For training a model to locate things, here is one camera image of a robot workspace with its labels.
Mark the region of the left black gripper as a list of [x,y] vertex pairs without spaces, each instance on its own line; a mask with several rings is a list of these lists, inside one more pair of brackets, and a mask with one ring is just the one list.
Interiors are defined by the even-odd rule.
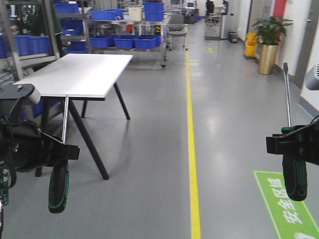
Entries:
[[34,123],[21,120],[11,123],[0,119],[0,166],[29,172],[43,166],[53,167],[60,161],[78,160],[80,148],[65,144]]

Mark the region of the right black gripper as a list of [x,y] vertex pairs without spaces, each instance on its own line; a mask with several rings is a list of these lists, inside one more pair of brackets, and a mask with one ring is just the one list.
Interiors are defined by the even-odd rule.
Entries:
[[286,126],[281,134],[266,137],[270,154],[292,155],[293,159],[319,165],[319,118],[307,125]]

